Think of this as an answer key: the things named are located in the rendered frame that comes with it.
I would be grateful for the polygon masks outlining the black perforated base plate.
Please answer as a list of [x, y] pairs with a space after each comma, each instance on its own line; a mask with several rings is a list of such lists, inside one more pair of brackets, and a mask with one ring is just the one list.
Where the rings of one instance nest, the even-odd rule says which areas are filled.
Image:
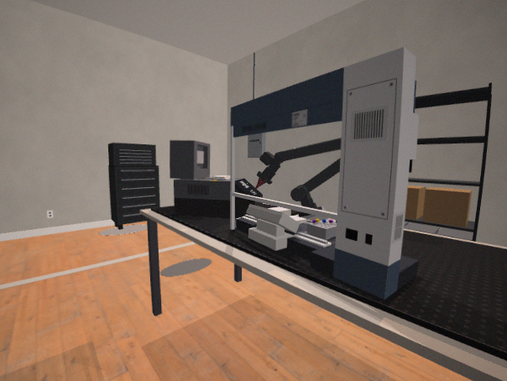
[[273, 250], [230, 229], [230, 215], [151, 211], [268, 263], [507, 361], [507, 249], [404, 230], [401, 255], [419, 260], [417, 276], [381, 299], [310, 266], [287, 248]]

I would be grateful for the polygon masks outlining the black thermal cycler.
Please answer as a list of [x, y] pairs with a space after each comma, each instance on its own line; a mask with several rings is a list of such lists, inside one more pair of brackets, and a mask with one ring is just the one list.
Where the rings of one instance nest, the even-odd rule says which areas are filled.
[[[178, 179], [175, 211], [230, 215], [230, 179], [210, 177], [210, 149], [210, 144], [195, 140], [170, 140], [170, 178]], [[249, 204], [263, 207], [235, 196], [235, 215], [248, 215]]]

